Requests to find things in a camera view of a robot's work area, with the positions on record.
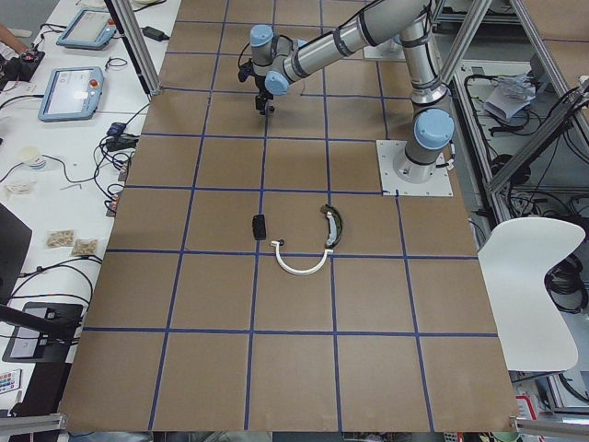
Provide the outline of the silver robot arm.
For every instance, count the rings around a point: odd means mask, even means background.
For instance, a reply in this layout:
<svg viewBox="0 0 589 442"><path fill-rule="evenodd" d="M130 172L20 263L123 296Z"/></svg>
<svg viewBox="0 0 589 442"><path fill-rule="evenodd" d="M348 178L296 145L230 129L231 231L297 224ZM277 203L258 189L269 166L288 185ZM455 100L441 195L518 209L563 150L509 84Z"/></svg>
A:
<svg viewBox="0 0 589 442"><path fill-rule="evenodd" d="M409 93L405 64L357 53L291 86L266 116L238 97L227 133L267 138L268 187L379 192L375 140L410 135Z"/></svg>

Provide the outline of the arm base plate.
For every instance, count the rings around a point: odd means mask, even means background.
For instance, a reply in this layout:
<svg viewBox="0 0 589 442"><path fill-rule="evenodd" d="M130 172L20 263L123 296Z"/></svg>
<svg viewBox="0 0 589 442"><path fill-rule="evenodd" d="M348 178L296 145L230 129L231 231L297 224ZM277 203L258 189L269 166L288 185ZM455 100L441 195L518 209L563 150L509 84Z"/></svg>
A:
<svg viewBox="0 0 589 442"><path fill-rule="evenodd" d="M402 47L394 41L386 41L383 44L364 48L364 58L366 60L405 62L405 56Z"/></svg>
<svg viewBox="0 0 589 442"><path fill-rule="evenodd" d="M405 152L405 140L377 140L376 156L385 196L453 197L447 161L440 153L436 162L421 166Z"/></svg>

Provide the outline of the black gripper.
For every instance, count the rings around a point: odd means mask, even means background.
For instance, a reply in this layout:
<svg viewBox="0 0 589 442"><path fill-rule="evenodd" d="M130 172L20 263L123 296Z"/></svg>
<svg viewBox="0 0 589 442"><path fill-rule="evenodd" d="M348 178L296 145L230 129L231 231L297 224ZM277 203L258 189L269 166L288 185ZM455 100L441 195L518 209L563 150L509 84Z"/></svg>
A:
<svg viewBox="0 0 589 442"><path fill-rule="evenodd" d="M272 93L261 90L255 97L255 108L257 111L266 111L267 115L275 113L275 107L271 104Z"/></svg>

